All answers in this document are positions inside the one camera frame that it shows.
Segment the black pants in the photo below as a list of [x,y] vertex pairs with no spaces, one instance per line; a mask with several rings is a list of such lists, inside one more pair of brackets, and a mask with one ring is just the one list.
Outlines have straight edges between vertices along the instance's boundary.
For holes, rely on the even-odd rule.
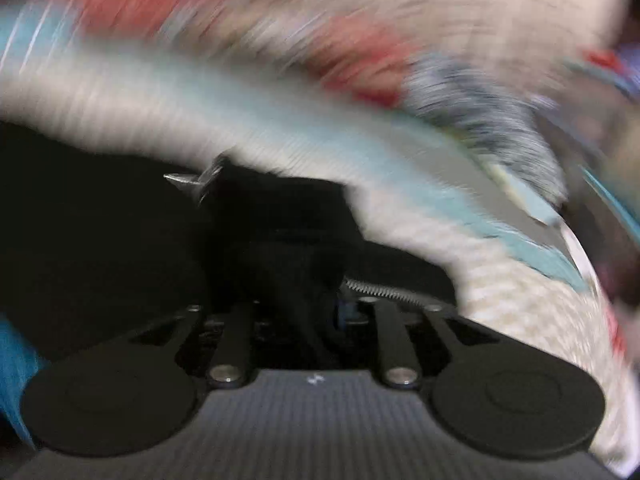
[[345,278],[456,304],[447,272],[366,240],[343,185],[224,160],[203,195],[171,166],[1,127],[1,314],[56,361],[191,304],[337,331]]

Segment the clear bin with teal lid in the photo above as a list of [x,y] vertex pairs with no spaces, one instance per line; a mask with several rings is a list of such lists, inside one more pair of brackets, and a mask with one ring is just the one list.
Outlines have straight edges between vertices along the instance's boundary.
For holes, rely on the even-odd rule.
[[639,88],[616,58],[567,58],[532,96],[563,169],[561,211],[614,300],[639,303]]

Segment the zigzag patterned bedspread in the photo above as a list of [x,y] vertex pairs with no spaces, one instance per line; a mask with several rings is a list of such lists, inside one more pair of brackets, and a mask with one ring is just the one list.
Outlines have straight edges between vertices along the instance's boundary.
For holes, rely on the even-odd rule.
[[610,309],[567,228],[515,206],[446,133],[266,66],[85,40],[60,0],[1,1],[1,114],[100,153],[202,169],[227,153],[347,184],[363,231],[450,267],[474,321],[585,367],[606,411],[593,451],[639,463],[639,396]]

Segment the red floral patchwork quilt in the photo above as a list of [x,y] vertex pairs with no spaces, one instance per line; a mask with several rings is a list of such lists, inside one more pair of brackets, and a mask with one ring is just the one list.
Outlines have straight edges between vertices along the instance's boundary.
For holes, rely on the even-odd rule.
[[462,135],[553,206],[563,170],[529,108],[476,67],[420,47],[361,11],[304,0],[61,0],[96,36],[167,42],[201,54],[260,58],[324,88],[396,108]]

